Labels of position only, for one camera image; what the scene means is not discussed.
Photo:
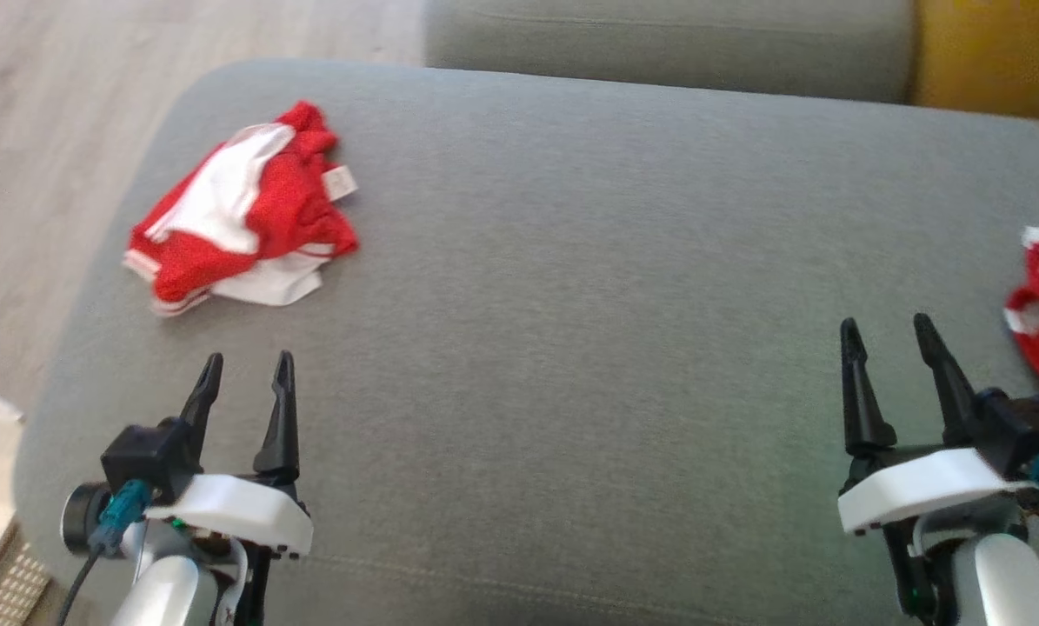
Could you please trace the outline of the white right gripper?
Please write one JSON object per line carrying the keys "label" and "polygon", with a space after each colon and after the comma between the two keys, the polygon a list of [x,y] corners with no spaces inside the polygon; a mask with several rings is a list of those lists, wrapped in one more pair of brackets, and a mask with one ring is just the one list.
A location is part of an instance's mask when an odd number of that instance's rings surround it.
{"label": "white right gripper", "polygon": [[[932,373],[942,415],[944,447],[975,447],[968,423],[975,388],[937,331],[931,316],[915,312],[913,328],[922,360]],[[854,318],[840,326],[844,447],[852,456],[837,499],[845,534],[888,528],[914,520],[928,532],[997,532],[1017,523],[1017,496],[1032,494],[1028,479],[1001,477],[979,451],[940,450],[888,464],[877,452],[897,445],[868,368],[868,351]]]}

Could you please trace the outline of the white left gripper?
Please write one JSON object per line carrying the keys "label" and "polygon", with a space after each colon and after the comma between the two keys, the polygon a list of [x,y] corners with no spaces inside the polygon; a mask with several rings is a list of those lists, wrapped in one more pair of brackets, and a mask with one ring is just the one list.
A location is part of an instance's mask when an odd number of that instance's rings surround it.
{"label": "white left gripper", "polygon": [[[223,356],[212,353],[180,412],[193,436],[205,436],[210,408],[217,400]],[[254,456],[254,472],[262,484],[222,473],[201,473],[169,506],[145,510],[149,520],[176,518],[198,529],[220,532],[242,542],[260,544],[301,557],[311,552],[314,524],[292,496],[269,486],[292,486],[300,477],[299,420],[297,420],[294,357],[279,353],[271,388],[274,403],[261,450]]]}

